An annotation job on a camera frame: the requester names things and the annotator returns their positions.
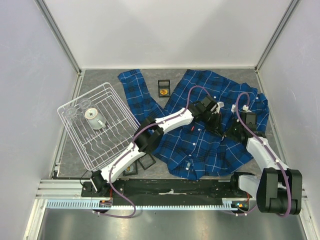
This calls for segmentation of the orange round brooch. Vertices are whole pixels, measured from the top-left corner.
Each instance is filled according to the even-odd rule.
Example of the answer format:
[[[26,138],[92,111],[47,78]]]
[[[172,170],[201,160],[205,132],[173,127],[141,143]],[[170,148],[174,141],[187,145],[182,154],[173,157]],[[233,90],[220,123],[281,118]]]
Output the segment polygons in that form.
[[[168,90],[167,89],[161,89],[159,91],[159,93],[162,95],[162,96],[166,96],[168,94]]]

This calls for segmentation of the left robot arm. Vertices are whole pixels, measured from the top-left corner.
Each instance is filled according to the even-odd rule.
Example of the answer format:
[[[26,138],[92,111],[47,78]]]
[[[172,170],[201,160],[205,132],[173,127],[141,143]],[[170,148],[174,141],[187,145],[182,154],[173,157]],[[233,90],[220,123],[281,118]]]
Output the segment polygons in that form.
[[[160,144],[163,136],[179,127],[192,122],[204,122],[208,131],[221,135],[221,108],[223,102],[216,102],[209,95],[201,101],[187,103],[186,107],[161,118],[147,117],[134,133],[131,143],[107,166],[94,171],[90,181],[92,191],[99,197],[106,196],[110,191],[111,183],[114,183],[119,175],[133,162],[146,154],[151,154]]]

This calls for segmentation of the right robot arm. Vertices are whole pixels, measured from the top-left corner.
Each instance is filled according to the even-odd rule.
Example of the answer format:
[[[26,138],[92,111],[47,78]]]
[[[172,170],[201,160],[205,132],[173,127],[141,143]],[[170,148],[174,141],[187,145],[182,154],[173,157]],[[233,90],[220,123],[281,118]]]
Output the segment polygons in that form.
[[[235,172],[229,191],[235,197],[245,192],[256,199],[260,212],[281,216],[298,215],[302,208],[302,174],[290,169],[271,149],[264,132],[257,129],[257,116],[241,111],[225,137],[242,144],[257,162],[262,174]]]

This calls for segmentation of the blue plaid shirt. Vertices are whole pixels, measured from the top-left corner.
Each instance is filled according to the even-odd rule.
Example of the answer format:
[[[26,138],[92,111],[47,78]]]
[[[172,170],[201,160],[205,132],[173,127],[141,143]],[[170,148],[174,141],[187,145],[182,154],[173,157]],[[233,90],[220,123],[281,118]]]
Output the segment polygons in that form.
[[[149,116],[168,116],[186,107],[187,103],[210,95],[224,102],[221,109],[223,131],[232,125],[236,117],[231,111],[235,103],[249,105],[257,116],[259,131],[267,128],[269,107],[265,95],[246,83],[237,83],[210,70],[187,70],[165,106],[160,106],[151,97],[140,70],[122,72],[118,79],[129,108],[139,122]],[[230,175],[253,158],[241,143],[209,132],[202,121],[166,133],[153,155],[166,163],[172,175],[189,180]]]

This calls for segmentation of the light blue round brooch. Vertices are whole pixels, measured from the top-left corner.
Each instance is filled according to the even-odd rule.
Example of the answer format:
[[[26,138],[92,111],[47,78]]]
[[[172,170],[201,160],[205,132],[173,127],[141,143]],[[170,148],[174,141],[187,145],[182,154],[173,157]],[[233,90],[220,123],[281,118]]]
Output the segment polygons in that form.
[[[134,170],[134,168],[133,168],[132,166],[129,166],[129,167],[126,168],[125,171],[126,171],[127,173],[131,173],[133,170]]]

